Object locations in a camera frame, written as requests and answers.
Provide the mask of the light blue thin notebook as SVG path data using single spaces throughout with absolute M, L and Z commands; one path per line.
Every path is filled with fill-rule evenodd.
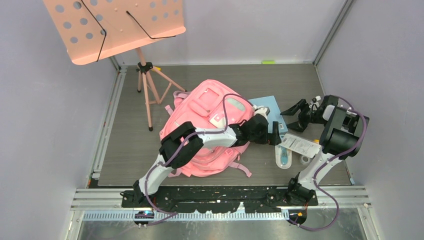
M 281 110 L 274 95 L 251 98 L 249 99 L 249 102 L 258 107 L 263 106 L 269 108 L 269 113 L 267 115 L 268 133 L 273 132 L 273 122 L 278 122 L 278 132 L 280 136 L 283 136 L 288 132 L 286 122 L 281 115 Z

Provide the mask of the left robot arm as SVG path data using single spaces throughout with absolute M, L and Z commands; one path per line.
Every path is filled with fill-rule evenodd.
M 272 123 L 272 132 L 268 132 L 268 126 L 269 122 L 262 114 L 214 129 L 198 128 L 190 121 L 184 122 L 161 140 L 156 160 L 147 173 L 133 184 L 135 202 L 141 207 L 148 207 L 168 174 L 187 165 L 203 148 L 236 148 L 250 142 L 271 146 L 280 144 L 279 123 Z

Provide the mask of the pink student backpack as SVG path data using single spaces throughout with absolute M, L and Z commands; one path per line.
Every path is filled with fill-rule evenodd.
M 174 108 L 165 107 L 169 119 L 159 132 L 160 139 L 171 133 L 179 125 L 191 122 L 196 128 L 224 128 L 226 124 L 238 124 L 254 115 L 254 107 L 238 93 L 223 83 L 207 79 L 193 91 L 175 91 Z M 223 172 L 228 167 L 243 171 L 247 177 L 252 173 L 238 163 L 248 145 L 238 147 L 202 148 L 194 158 L 170 173 L 170 178 L 183 174 L 187 177 L 208 177 Z

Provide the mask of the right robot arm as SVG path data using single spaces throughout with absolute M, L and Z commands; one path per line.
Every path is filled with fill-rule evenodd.
M 370 119 L 351 104 L 342 107 L 339 100 L 341 97 L 336 95 L 316 96 L 311 102 L 301 99 L 281 112 L 282 116 L 297 115 L 297 121 L 287 124 L 287 128 L 298 133 L 304 132 L 309 124 L 324 126 L 319 151 L 288 183 L 284 199 L 289 205 L 308 204 L 316 197 L 319 183 L 326 174 L 337 164 L 354 157 L 361 148 Z

